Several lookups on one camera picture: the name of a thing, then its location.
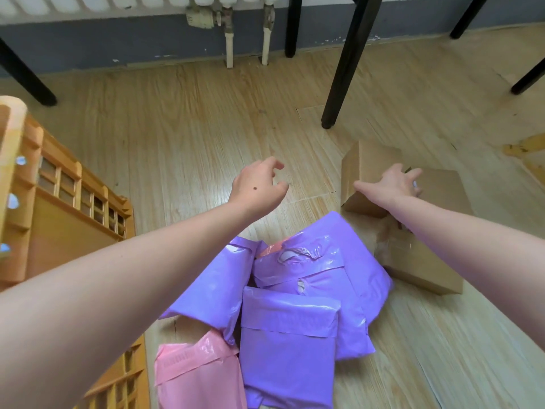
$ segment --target purple package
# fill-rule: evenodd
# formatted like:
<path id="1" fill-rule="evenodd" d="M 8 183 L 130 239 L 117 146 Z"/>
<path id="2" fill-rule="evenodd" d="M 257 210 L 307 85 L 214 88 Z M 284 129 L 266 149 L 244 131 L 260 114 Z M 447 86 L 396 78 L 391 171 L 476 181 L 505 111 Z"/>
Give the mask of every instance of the purple package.
<path id="1" fill-rule="evenodd" d="M 375 351 L 368 325 L 378 316 L 392 279 L 354 230 L 331 212 L 254 262 L 255 284 L 284 293 L 341 301 L 336 360 Z"/>
<path id="2" fill-rule="evenodd" d="M 333 408 L 338 300 L 244 288 L 240 367 L 250 409 Z"/>
<path id="3" fill-rule="evenodd" d="M 258 246 L 259 242 L 235 237 L 159 318 L 182 315 L 200 320 L 220 330 L 228 344 L 235 344 L 242 290 Z"/>

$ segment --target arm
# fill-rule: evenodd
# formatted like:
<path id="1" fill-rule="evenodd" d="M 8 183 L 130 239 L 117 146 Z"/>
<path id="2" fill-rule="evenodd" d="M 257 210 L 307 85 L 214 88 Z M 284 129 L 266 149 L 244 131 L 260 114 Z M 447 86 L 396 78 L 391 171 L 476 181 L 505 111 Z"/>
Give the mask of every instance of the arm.
<path id="1" fill-rule="evenodd" d="M 288 190 L 270 157 L 229 202 L 71 261 L 0 294 L 0 407 L 72 408 L 229 241 Z M 77 368 L 77 374 L 69 368 Z"/>
<path id="2" fill-rule="evenodd" d="M 485 295 L 545 350 L 545 241 L 415 198 L 412 182 L 392 166 L 377 184 L 354 187 L 405 224 L 445 263 Z"/>

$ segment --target large cardboard box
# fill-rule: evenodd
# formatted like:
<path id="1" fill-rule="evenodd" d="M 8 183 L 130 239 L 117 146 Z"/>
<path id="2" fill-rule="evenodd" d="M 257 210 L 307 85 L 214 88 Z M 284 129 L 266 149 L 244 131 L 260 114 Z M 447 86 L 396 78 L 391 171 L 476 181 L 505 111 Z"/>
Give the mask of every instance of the large cardboard box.
<path id="1" fill-rule="evenodd" d="M 460 175 L 456 171 L 423 168 L 416 180 L 420 196 L 433 205 L 473 215 Z M 387 231 L 379 234 L 375 257 L 389 274 L 433 293 L 461 294 L 463 279 L 426 244 L 397 221 L 385 220 Z"/>
<path id="2" fill-rule="evenodd" d="M 462 294 L 462 277 L 408 231 L 390 229 L 388 239 L 377 243 L 375 257 L 393 278 L 439 295 Z"/>
<path id="3" fill-rule="evenodd" d="M 344 156 L 341 167 L 341 206 L 347 212 L 384 218 L 387 211 L 354 189 L 354 181 L 378 182 L 393 164 L 403 162 L 401 150 L 360 140 Z"/>

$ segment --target orange plastic crate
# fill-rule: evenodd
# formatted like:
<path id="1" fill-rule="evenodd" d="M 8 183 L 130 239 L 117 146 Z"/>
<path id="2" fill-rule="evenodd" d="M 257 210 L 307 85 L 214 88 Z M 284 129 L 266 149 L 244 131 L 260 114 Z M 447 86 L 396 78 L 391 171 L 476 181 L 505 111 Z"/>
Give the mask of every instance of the orange plastic crate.
<path id="1" fill-rule="evenodd" d="M 131 238 L 133 207 L 113 193 L 27 112 L 0 96 L 0 291 Z M 141 336 L 77 409 L 149 408 Z"/>

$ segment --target gray wall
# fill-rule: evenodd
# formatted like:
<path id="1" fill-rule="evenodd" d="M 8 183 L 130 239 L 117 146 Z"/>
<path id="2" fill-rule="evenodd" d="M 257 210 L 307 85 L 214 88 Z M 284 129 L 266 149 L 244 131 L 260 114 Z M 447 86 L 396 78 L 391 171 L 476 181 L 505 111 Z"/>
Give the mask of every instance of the gray wall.
<path id="1" fill-rule="evenodd" d="M 447 33 L 471 0 L 385 1 L 371 32 L 389 38 Z M 339 44 L 354 6 L 303 7 L 298 47 Z M 262 10 L 236 11 L 235 54 L 258 54 L 262 47 Z M 277 9 L 271 50 L 281 50 L 287 9 Z M 488 0 L 471 28 L 545 21 L 545 0 Z M 224 54 L 220 28 L 189 27 L 184 15 L 75 20 L 0 26 L 0 37 L 36 73 L 113 67 L 154 60 L 216 57 Z"/>

